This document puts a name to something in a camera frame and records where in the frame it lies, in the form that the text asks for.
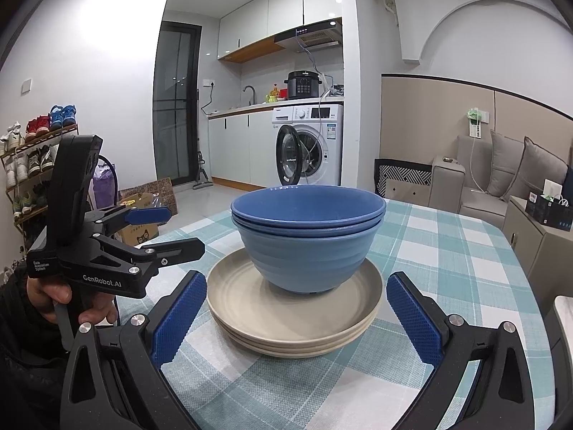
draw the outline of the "black box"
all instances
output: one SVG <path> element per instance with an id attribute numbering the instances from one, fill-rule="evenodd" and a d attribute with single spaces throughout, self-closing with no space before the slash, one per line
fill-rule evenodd
<path id="1" fill-rule="evenodd" d="M 542 225 L 552 228 L 571 230 L 573 223 L 573 207 L 550 202 L 534 192 L 529 193 L 525 212 Z"/>

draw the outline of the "bowl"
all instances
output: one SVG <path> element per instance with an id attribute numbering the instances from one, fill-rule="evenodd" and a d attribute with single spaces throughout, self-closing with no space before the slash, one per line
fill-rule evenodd
<path id="1" fill-rule="evenodd" d="M 367 229 L 373 228 L 378 225 L 380 221 L 384 218 L 377 216 L 374 219 L 365 221 L 364 223 L 359 223 L 357 225 L 341 226 L 339 228 L 317 228 L 317 229 L 307 229 L 307 228 L 274 228 L 272 226 L 257 225 L 256 223 L 251 223 L 239 216 L 232 215 L 231 219 L 236 226 L 242 225 L 247 229 L 252 229 L 259 233 L 274 234 L 276 236 L 285 237 L 335 237 L 335 236 L 346 236 L 348 234 L 360 233 L 361 231 L 366 231 Z"/>
<path id="2" fill-rule="evenodd" d="M 299 293 L 331 290 L 347 281 L 366 258 L 376 226 L 330 238 L 265 234 L 237 225 L 254 266 L 269 283 Z"/>
<path id="3" fill-rule="evenodd" d="M 284 186 L 246 193 L 231 204 L 231 212 L 274 228 L 339 228 L 383 215 L 386 201 L 373 192 L 350 187 Z"/>

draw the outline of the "blue gripper pad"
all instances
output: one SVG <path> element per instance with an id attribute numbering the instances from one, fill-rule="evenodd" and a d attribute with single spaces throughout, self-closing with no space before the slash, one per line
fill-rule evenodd
<path id="1" fill-rule="evenodd" d="M 190 272 L 170 296 L 161 298 L 156 307 L 158 313 L 165 305 L 171 304 L 167 312 L 152 326 L 151 361 L 160 369 L 164 363 L 171 362 L 179 346 L 185 339 L 191 323 L 207 298 L 207 280 L 199 272 Z M 156 307 L 150 312 L 150 320 Z"/>
<path id="2" fill-rule="evenodd" d="M 386 297 L 422 362 L 437 367 L 443 358 L 442 336 L 395 274 L 388 278 Z"/>
<path id="3" fill-rule="evenodd" d="M 152 225 L 167 223 L 171 219 L 171 210 L 167 207 L 150 209 L 133 209 L 125 215 L 125 222 L 130 225 Z"/>

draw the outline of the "hand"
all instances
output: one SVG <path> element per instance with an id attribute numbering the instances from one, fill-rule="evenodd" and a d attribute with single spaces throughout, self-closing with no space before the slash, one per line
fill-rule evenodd
<path id="1" fill-rule="evenodd" d="M 36 280 L 28 278 L 26 284 L 30 303 L 50 323 L 58 323 L 54 302 L 68 304 L 72 300 L 72 289 L 61 276 L 50 276 Z M 114 306 L 114 295 L 98 292 L 93 297 L 93 307 L 82 312 L 78 317 L 79 323 L 86 321 L 98 324 L 103 319 L 110 323 L 117 320 L 117 309 Z"/>

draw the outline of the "gray pillow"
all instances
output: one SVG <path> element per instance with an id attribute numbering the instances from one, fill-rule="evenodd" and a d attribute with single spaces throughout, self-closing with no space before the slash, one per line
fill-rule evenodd
<path id="1" fill-rule="evenodd" d="M 563 184 L 567 174 L 567 164 L 559 157 L 535 144 L 529 137 L 523 140 L 525 148 L 519 169 L 502 199 L 509 202 L 509 197 L 527 199 L 530 192 L 543 192 L 545 179 Z"/>
<path id="2" fill-rule="evenodd" d="M 492 133 L 492 176 L 488 194 L 501 197 L 514 179 L 523 155 L 523 142 L 509 139 L 494 130 Z"/>

